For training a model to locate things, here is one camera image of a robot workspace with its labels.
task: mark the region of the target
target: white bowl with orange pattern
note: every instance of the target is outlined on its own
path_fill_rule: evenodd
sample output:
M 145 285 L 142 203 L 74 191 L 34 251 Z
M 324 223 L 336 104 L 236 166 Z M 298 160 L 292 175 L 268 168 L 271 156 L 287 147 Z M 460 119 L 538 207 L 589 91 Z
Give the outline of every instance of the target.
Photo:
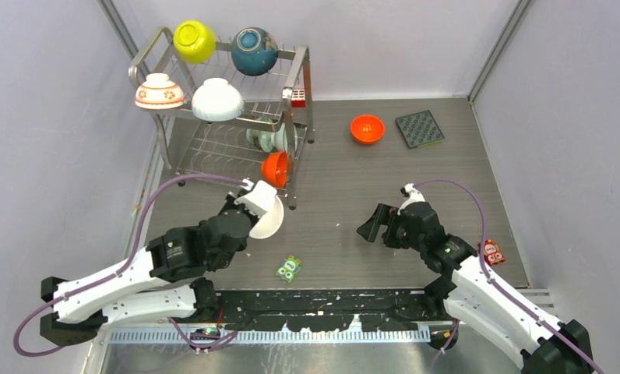
M 184 91 L 168 74 L 155 72 L 136 91 L 136 105 L 145 109 L 170 109 L 184 104 Z

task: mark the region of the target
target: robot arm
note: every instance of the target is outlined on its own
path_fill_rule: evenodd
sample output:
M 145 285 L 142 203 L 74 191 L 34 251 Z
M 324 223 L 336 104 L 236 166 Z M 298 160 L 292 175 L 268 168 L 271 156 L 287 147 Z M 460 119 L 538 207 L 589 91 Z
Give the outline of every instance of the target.
M 188 317 L 209 307 L 216 296 L 204 278 L 171 290 L 143 291 L 227 268 L 234 254 L 246 248 L 248 234 L 278 198 L 276 189 L 265 182 L 244 182 L 247 186 L 237 196 L 228 194 L 216 216 L 197 226 L 168 230 L 140 249 L 126 271 L 106 283 L 66 298 L 71 290 L 117 273 L 127 260 L 78 280 L 43 280 L 43 300 L 64 300 L 41 318 L 41 335 L 58 346 L 73 345 L 109 326 Z
M 472 326 L 521 369 L 522 373 L 590 373 L 592 368 L 545 326 L 531 319 L 519 306 L 494 288 L 484 276 L 477 250 L 463 239 L 446 234 L 436 212 L 413 185 L 402 188 L 408 198 L 401 208 L 379 204 L 372 217 L 357 229 L 374 242 L 379 228 L 387 226 L 383 242 L 389 248 L 412 248 L 440 276 L 425 293 L 435 308 Z M 494 270 L 485 265 L 514 298 L 592 357 L 587 330 L 577 321 L 564 324 L 523 297 Z

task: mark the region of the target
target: gray wood surface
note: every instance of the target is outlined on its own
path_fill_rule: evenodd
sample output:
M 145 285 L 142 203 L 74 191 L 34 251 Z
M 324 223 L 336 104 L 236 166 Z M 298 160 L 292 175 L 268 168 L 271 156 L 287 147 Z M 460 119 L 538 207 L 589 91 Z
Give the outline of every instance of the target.
M 424 110 L 432 112 L 446 140 L 409 150 L 394 120 Z M 351 120 L 365 113 L 380 117 L 386 124 L 383 139 L 371 146 L 355 143 L 349 131 Z M 173 158 L 181 157 L 196 127 L 197 123 L 176 122 L 171 139 Z M 507 258 L 495 267 L 496 271 L 514 286 L 527 285 L 491 166 L 465 99 L 316 102 L 315 140 L 314 144 L 305 144 L 298 165 L 298 208 L 286 210 L 283 227 L 272 238 L 251 239 L 228 269 L 208 273 L 217 288 L 425 286 L 436 274 L 426 268 L 415 251 L 387 249 L 381 239 L 367 243 L 355 231 L 377 203 L 399 206 L 404 184 L 433 178 L 458 179 L 477 193 L 487 214 L 488 237 L 500 244 Z M 162 180 L 173 175 L 164 172 Z M 171 188 L 154 206 L 147 238 L 213 216 L 227 191 L 224 185 L 206 182 Z M 473 246 L 478 243 L 479 213 L 465 192 L 445 183 L 427 185 L 422 192 L 448 232 Z M 290 254 L 300 258 L 302 265 L 294 282 L 287 284 L 275 272 Z

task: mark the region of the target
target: patterned rectangular object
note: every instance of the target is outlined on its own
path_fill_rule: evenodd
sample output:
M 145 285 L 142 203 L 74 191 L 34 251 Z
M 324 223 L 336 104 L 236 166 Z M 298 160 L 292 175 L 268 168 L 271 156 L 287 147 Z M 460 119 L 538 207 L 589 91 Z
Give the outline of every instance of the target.
M 439 143 L 445 139 L 430 111 L 399 117 L 395 119 L 395 125 L 402 133 L 409 149 Z

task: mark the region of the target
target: metal dish rack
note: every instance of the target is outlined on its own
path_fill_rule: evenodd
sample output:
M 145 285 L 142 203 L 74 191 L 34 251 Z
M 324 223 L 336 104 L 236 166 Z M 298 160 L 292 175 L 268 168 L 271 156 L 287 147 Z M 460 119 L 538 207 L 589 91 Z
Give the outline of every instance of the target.
M 165 39 L 158 43 L 162 35 Z M 259 169 L 269 155 L 246 140 L 246 130 L 277 132 L 284 125 L 287 141 L 287 184 L 280 190 L 280 195 L 287 198 L 287 205 L 291 210 L 295 209 L 294 176 L 301 150 L 306 141 L 310 144 L 315 142 L 308 47 L 286 50 L 282 44 L 275 66 L 268 73 L 253 77 L 241 74 L 232 64 L 231 39 L 223 42 L 218 37 L 216 51 L 211 58 L 202 64 L 191 65 L 190 68 L 179 58 L 170 29 L 161 27 L 149 40 L 129 67 L 129 78 L 133 86 L 137 89 L 145 81 L 145 73 L 141 70 L 146 69 L 144 64 L 154 65 L 152 72 L 167 73 L 186 95 L 184 104 L 179 108 L 143 109 L 152 115 L 157 126 L 157 142 L 166 167 L 172 169 L 164 128 L 166 116 L 198 121 L 197 130 L 177 166 L 177 174 L 218 174 L 236 179 L 261 179 Z M 243 114 L 234 120 L 214 123 L 200 121 L 193 115 L 191 100 L 198 88 L 196 82 L 204 82 L 209 78 L 224 78 L 239 90 L 245 100 Z M 305 90 L 305 123 L 295 122 L 291 109 L 293 89 L 300 79 Z M 262 120 L 262 117 L 267 117 L 273 123 Z M 292 126 L 296 128 L 296 132 L 288 131 Z

